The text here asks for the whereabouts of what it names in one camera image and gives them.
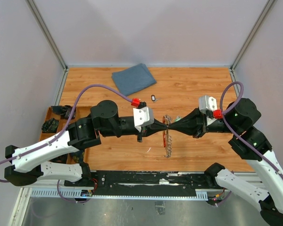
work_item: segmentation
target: red cable clip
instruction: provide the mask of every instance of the red cable clip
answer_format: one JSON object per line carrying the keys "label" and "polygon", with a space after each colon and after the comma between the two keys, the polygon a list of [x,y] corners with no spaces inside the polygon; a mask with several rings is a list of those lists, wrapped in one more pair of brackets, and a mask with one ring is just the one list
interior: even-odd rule
{"label": "red cable clip", "polygon": [[220,109],[217,109],[215,111],[213,111],[213,117],[215,119],[222,119],[222,113]]}
{"label": "red cable clip", "polygon": [[133,98],[131,102],[131,106],[138,107],[140,105],[140,102],[141,102],[140,99]]}

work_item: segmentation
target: white wall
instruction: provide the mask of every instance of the white wall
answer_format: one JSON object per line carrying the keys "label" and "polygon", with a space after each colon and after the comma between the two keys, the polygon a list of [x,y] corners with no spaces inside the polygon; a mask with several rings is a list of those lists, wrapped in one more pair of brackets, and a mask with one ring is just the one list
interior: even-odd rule
{"label": "white wall", "polygon": [[[38,140],[61,76],[62,68],[25,1],[0,0],[0,160],[6,146]],[[0,226],[7,225],[18,191],[0,183]]]}
{"label": "white wall", "polygon": [[283,166],[283,0],[277,1],[236,69],[245,97],[257,105],[262,130]]}
{"label": "white wall", "polygon": [[266,0],[35,0],[68,65],[231,65]]}

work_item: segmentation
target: folded cloth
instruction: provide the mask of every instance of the folded cloth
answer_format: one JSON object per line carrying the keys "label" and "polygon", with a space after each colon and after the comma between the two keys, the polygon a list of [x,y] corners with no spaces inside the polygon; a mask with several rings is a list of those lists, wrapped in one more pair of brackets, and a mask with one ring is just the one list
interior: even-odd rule
{"label": "folded cloth", "polygon": [[113,72],[112,79],[118,90],[125,96],[156,83],[145,64],[139,64],[121,72]]}

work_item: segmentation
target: gray floor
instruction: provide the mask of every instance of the gray floor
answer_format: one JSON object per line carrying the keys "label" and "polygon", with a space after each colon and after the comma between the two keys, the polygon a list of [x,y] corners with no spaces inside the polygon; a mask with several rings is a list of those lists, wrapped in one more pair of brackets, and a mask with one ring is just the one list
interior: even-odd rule
{"label": "gray floor", "polygon": [[[49,218],[37,218],[32,215]],[[204,201],[166,201],[159,215],[153,200],[90,200],[72,204],[32,198],[23,226],[267,226],[255,208],[232,195],[219,208]]]}

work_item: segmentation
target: wooden table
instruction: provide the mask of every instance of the wooden table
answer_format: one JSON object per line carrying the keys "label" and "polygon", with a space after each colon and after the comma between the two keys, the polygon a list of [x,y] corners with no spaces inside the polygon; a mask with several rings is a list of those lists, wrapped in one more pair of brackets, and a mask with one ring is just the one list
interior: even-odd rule
{"label": "wooden table", "polygon": [[[115,89],[111,73],[124,68],[70,68],[63,90],[61,105],[73,105],[79,92],[94,83],[105,84]],[[163,115],[185,116],[198,107],[198,98],[210,95],[219,99],[224,88],[231,82],[227,68],[149,68],[157,83],[130,96],[146,101],[159,121]],[[151,95],[161,98],[153,103]],[[113,100],[118,105],[119,116],[133,115],[132,106],[116,94],[103,89],[86,91],[79,106],[96,105],[102,100]],[[231,88],[225,97],[224,107],[234,101]],[[253,171],[253,169],[230,148],[230,134],[205,134],[194,139],[177,131],[170,131],[173,138],[172,156],[165,158],[162,132],[144,137],[138,143],[136,136],[101,137],[102,145],[90,148],[88,163],[93,170],[159,170],[159,171],[204,171],[218,162],[229,170]]]}

